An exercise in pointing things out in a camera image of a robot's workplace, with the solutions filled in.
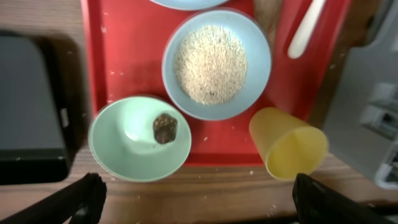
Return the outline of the white plastic spoon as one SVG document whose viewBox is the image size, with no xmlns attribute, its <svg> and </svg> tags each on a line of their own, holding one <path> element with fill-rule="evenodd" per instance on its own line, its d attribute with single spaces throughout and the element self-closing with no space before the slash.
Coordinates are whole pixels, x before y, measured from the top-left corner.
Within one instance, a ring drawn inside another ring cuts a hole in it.
<svg viewBox="0 0 398 224">
<path fill-rule="evenodd" d="M 287 50 L 287 55 L 290 58 L 297 59 L 305 52 L 325 3 L 326 0 L 311 1 Z"/>
</svg>

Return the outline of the mint green bowl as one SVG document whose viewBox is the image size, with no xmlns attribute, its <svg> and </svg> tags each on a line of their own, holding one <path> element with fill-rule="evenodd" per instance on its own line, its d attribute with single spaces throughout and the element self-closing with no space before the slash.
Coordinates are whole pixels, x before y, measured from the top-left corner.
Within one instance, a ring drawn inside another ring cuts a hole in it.
<svg viewBox="0 0 398 224">
<path fill-rule="evenodd" d="M 162 114 L 177 121 L 176 137 L 161 144 L 153 123 Z M 176 172 L 187 160 L 192 134 L 187 120 L 172 105 L 149 96 L 124 98 L 104 107 L 88 131 L 97 163 L 110 174 L 131 182 L 153 182 Z"/>
</svg>

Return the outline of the yellow plastic cup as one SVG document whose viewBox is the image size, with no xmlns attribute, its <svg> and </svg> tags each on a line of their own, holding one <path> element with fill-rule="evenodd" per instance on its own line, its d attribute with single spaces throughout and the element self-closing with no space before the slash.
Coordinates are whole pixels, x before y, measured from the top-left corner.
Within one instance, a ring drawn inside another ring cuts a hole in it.
<svg viewBox="0 0 398 224">
<path fill-rule="evenodd" d="M 329 150 L 324 132 L 277 108 L 259 110 L 249 133 L 268 173 L 282 181 L 311 174 Z"/>
</svg>

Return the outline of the brown food scrap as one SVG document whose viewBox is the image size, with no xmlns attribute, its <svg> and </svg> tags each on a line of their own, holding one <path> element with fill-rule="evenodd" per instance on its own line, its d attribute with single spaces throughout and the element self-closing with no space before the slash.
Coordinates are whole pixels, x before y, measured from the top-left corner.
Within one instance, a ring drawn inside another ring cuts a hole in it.
<svg viewBox="0 0 398 224">
<path fill-rule="evenodd" d="M 159 144 L 173 142 L 177 134 L 178 121 L 167 113 L 162 113 L 153 122 L 154 138 Z"/>
</svg>

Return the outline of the light blue plate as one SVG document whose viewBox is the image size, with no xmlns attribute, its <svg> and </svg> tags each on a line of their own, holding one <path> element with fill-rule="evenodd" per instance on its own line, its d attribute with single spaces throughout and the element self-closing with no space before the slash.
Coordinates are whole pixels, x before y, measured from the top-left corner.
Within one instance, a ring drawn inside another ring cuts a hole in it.
<svg viewBox="0 0 398 224">
<path fill-rule="evenodd" d="M 150 0 L 158 5 L 180 11 L 198 11 L 216 7 L 229 0 Z"/>
</svg>

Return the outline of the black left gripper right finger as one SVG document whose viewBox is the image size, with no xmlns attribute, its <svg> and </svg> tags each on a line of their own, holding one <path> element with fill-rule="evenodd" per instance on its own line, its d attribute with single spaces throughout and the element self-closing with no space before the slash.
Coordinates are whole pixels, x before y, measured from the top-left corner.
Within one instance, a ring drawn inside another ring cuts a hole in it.
<svg viewBox="0 0 398 224">
<path fill-rule="evenodd" d="M 299 224 L 393 224 L 306 174 L 298 174 L 292 192 Z"/>
</svg>

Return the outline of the light blue bowl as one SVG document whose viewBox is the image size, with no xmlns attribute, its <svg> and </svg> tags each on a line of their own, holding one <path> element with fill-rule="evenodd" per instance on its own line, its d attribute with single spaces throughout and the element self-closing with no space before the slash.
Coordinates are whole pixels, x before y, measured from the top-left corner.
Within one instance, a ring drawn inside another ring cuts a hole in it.
<svg viewBox="0 0 398 224">
<path fill-rule="evenodd" d="M 179 109 L 218 121 L 254 104 L 271 67 L 271 48 L 259 24 L 225 7 L 199 12 L 178 27 L 164 50 L 162 79 Z"/>
</svg>

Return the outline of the pile of white rice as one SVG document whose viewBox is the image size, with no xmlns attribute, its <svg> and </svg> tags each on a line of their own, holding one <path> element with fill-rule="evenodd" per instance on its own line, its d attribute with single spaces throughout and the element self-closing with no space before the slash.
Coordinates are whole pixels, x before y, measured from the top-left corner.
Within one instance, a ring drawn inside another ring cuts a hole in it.
<svg viewBox="0 0 398 224">
<path fill-rule="evenodd" d="M 242 42 L 223 26 L 205 25 L 187 34 L 177 49 L 174 72 L 181 89 L 203 105 L 231 101 L 246 80 Z"/>
</svg>

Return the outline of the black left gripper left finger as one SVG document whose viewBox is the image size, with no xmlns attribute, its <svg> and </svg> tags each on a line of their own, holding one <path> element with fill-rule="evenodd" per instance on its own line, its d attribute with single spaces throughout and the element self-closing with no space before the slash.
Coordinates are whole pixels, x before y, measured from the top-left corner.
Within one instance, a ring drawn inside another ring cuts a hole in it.
<svg viewBox="0 0 398 224">
<path fill-rule="evenodd" d="M 1 223 L 99 223 L 106 200 L 106 183 L 97 173 L 82 179 L 21 210 Z"/>
</svg>

